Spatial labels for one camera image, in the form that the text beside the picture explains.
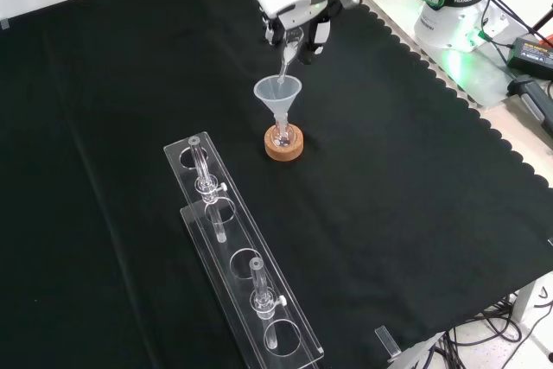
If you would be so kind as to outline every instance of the rack hole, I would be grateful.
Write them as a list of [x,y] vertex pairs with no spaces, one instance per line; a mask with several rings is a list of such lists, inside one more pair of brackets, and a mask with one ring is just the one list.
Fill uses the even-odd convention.
[[223,225],[232,218],[236,213],[234,202],[228,198],[217,198],[215,203],[206,205],[204,214],[206,218],[214,225]]
[[[204,154],[204,157],[207,160],[206,150],[202,147],[201,151],[202,151],[202,153]],[[186,168],[186,169],[196,169],[196,167],[194,166],[194,158],[192,157],[192,152],[190,151],[189,147],[186,147],[181,152],[181,165],[182,165],[183,168]]]
[[[276,335],[276,345],[274,344],[274,341],[270,341],[271,337],[268,335],[273,329]],[[290,320],[275,320],[265,329],[264,344],[266,349],[281,358],[295,353],[301,343],[302,337],[300,329]]]
[[232,254],[231,273],[241,280],[251,279],[250,261],[253,258],[260,258],[261,255],[252,248],[242,248]]

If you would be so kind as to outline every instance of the test tube rack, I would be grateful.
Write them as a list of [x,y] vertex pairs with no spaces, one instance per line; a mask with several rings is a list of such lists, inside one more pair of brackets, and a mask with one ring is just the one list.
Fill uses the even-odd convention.
[[316,368],[321,344],[210,137],[164,150],[188,203],[182,219],[247,367]]

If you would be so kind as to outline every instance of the wooden base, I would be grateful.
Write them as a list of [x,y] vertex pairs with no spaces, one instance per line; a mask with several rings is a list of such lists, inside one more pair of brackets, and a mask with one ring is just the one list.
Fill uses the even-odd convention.
[[303,152],[303,133],[295,125],[290,124],[290,127],[296,134],[296,140],[287,147],[280,147],[275,145],[270,139],[270,133],[275,128],[272,125],[265,133],[265,151],[269,157],[277,162],[290,162],[296,159]]

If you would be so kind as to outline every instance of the floor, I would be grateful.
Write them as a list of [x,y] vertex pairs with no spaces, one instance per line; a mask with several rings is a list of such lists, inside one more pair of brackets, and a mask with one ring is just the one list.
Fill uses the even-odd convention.
[[[548,302],[553,300],[553,272],[546,277],[545,284],[550,296],[548,300],[543,300],[543,302]],[[533,309],[530,312],[521,327],[524,337],[528,334],[532,325],[548,310]],[[477,341],[478,339],[485,339],[491,334],[492,332],[486,324],[480,321],[457,329],[459,342]],[[467,369],[501,369],[516,346],[517,344],[505,340],[494,339],[474,347],[461,347],[459,355]],[[505,369],[553,369],[553,363],[548,359],[551,352],[553,352],[553,313],[537,325],[532,336],[519,348]],[[423,367],[427,356],[423,356],[418,369]],[[442,356],[435,354],[429,369],[443,369],[445,367]]]

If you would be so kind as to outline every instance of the table leg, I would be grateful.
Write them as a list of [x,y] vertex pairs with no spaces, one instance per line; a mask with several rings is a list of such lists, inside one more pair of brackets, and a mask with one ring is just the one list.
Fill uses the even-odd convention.
[[421,341],[415,344],[415,346],[401,352],[391,365],[388,366],[388,369],[411,369],[442,336],[443,332],[440,332],[430,339]]
[[526,312],[532,309],[535,304],[539,303],[537,299],[543,287],[543,283],[545,282],[544,280],[545,277],[538,278],[536,281],[520,289],[512,311],[512,318],[514,321],[522,323],[527,316]]

